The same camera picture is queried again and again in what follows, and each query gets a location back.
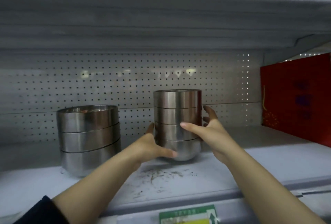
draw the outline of red packaging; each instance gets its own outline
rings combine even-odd
[[[261,67],[265,126],[331,147],[330,57]]]

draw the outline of right hand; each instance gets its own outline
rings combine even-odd
[[[185,122],[180,123],[180,126],[201,137],[212,148],[214,156],[226,164],[227,154],[240,147],[218,121],[215,111],[207,105],[204,105],[204,109],[209,115],[203,117],[206,122],[204,127]]]

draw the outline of perforated metal panel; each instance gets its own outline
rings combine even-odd
[[[57,140],[58,109],[114,104],[125,146],[153,121],[159,89],[201,89],[225,126],[260,124],[259,53],[26,54],[1,63],[2,143]]]

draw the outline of left hand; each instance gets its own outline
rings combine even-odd
[[[123,152],[133,157],[138,163],[135,170],[138,169],[143,162],[147,162],[158,157],[176,158],[177,156],[177,152],[160,147],[155,143],[153,130],[154,123],[151,123],[148,126],[145,135],[123,150]]]

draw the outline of metal bowl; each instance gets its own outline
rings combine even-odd
[[[118,107],[114,105],[87,105],[65,108],[56,113],[58,130],[80,133],[100,130],[118,123]]]
[[[179,125],[181,122],[187,122],[201,126],[201,108],[164,109],[154,107],[154,120],[166,125]]]
[[[201,151],[201,139],[196,138],[187,141],[169,141],[169,140],[157,140],[156,143],[173,151],[176,151],[178,156],[173,158],[177,161],[186,161],[193,159]]]
[[[202,107],[201,90],[157,90],[154,106],[165,109]]]
[[[91,173],[101,164],[121,151],[121,140],[115,143],[88,152],[64,152],[61,151],[61,164],[64,169],[77,177],[83,177]]]
[[[197,134],[183,129],[180,125],[165,125],[158,122],[155,125],[155,138],[171,141],[185,141],[198,138]]]
[[[60,150],[65,152],[92,151],[110,145],[120,137],[119,123],[105,129],[83,133],[59,132]]]

